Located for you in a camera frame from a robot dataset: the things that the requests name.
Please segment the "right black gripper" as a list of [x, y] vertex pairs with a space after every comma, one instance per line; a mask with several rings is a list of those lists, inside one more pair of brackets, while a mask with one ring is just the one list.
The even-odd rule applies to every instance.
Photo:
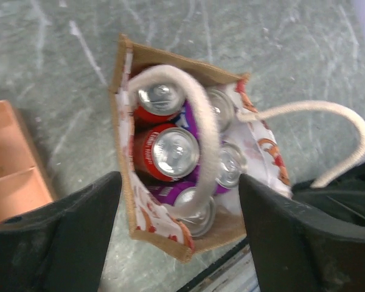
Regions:
[[314, 189], [310, 185], [311, 181], [295, 184], [293, 199], [336, 219], [365, 227], [365, 158], [326, 187]]

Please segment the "printed canvas burlap bag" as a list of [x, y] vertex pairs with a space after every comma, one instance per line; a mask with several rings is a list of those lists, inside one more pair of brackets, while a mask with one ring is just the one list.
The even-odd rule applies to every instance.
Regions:
[[141, 45], [120, 35], [109, 87], [130, 237], [180, 262], [246, 235], [238, 203], [250, 176], [291, 198], [291, 184], [267, 120], [328, 112], [359, 134], [355, 151], [311, 184], [318, 189], [365, 157], [365, 120], [337, 103], [308, 100], [258, 111], [249, 77]]

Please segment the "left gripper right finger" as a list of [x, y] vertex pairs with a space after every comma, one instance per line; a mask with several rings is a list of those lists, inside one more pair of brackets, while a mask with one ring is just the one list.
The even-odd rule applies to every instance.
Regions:
[[249, 175], [240, 177], [239, 190], [261, 291], [365, 291], [365, 227]]

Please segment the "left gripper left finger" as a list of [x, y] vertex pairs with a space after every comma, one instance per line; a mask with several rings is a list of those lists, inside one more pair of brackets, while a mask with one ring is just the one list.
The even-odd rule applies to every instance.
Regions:
[[0, 222], [0, 291], [97, 291], [121, 188], [112, 171]]

